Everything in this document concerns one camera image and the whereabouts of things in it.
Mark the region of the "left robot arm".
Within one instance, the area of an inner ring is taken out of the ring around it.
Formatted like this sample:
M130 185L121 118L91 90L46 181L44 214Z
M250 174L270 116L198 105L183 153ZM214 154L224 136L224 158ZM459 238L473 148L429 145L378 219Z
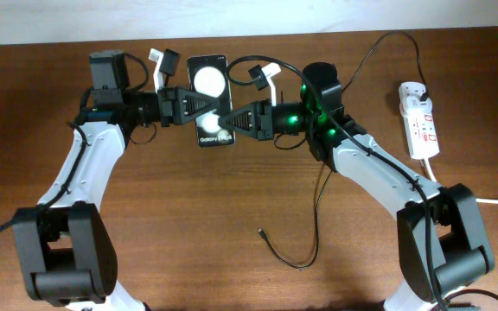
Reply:
M100 216L115 164L138 127L182 125L219 107L217 98L169 87L179 54L151 50L155 89L131 86L122 50L92 53L93 83L69 125L73 144L50 189L12 221L28 296L70 310L146 310L118 281L118 258Z

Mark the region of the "black Galaxy smartphone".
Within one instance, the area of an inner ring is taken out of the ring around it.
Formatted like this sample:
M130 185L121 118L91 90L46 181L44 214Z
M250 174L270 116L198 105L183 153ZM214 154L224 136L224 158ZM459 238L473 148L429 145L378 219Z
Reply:
M218 108L195 120L197 142L201 148L233 145L235 134L219 126L219 118L232 111L229 81L225 76L227 57L224 54L193 56L187 60L191 89L217 98Z

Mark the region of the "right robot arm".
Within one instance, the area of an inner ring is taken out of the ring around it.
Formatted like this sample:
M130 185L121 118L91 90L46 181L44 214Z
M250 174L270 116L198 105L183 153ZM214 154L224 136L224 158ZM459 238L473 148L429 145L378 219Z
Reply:
M299 76L299 102L258 100L220 117L220 126L259 141L304 133L319 162L357 183L396 219L404 281L381 309L448 309L450 299L495 267L476 197L463 184L444 187L385 152L345 113L334 65L311 63Z

